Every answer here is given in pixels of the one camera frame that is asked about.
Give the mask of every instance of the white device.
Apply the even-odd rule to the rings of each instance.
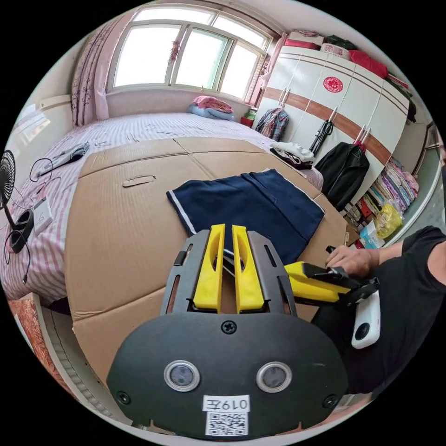
[[[380,331],[380,294],[379,291],[375,291],[356,305],[352,346],[361,349],[375,344],[380,337]]]
[[[55,157],[51,158],[51,161],[49,161],[48,159],[47,160],[48,163],[46,163],[37,172],[37,177],[41,177],[42,175],[45,175],[46,173],[53,171],[54,169],[63,166],[65,164],[68,164],[72,161],[77,161],[78,159],[82,158],[85,155],[89,147],[90,145],[88,143],[78,144],[72,147],[70,150],[63,151],[58,155],[56,155]]]
[[[46,197],[43,197],[33,209],[34,212],[34,233],[38,236],[52,223],[52,213],[50,204]]]

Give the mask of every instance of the charger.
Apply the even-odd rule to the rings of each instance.
[[[48,200],[43,197],[34,206],[34,232],[38,236],[52,223],[52,213]]]

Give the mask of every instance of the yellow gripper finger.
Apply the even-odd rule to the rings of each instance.
[[[232,240],[234,244],[237,313],[261,310],[264,305],[262,287],[257,275],[246,228],[244,226],[232,226]]]
[[[201,310],[220,313],[222,304],[224,224],[211,227],[200,275],[194,295],[194,305]]]

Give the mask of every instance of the window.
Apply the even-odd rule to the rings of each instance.
[[[148,7],[113,56],[109,88],[189,86],[245,100],[271,38],[209,8]]]
[[[172,42],[180,26],[133,28],[119,56],[115,86],[163,84],[165,82]]]
[[[243,97],[258,61],[257,53],[236,45],[222,82],[221,92],[237,98]]]
[[[176,83],[212,90],[228,41],[217,34],[193,29],[184,48]]]
[[[214,14],[209,11],[193,8],[148,8],[141,11],[134,21],[142,20],[184,20],[187,22],[209,25]]]
[[[234,34],[259,48],[262,48],[265,45],[265,36],[262,36],[260,33],[249,29],[247,26],[226,17],[218,16],[215,20],[214,27],[226,31],[227,33]]]

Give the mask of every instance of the cardboard sheet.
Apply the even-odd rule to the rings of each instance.
[[[300,258],[324,266],[327,245],[344,243],[345,220],[301,175],[248,142],[164,139],[88,157],[68,217],[65,276],[74,333],[103,383],[125,337],[159,315],[169,271],[187,238],[166,191],[190,179],[267,168],[276,169],[325,210]],[[233,278],[225,273],[225,313],[235,313],[234,290]],[[309,321],[316,308],[298,305],[297,311]]]

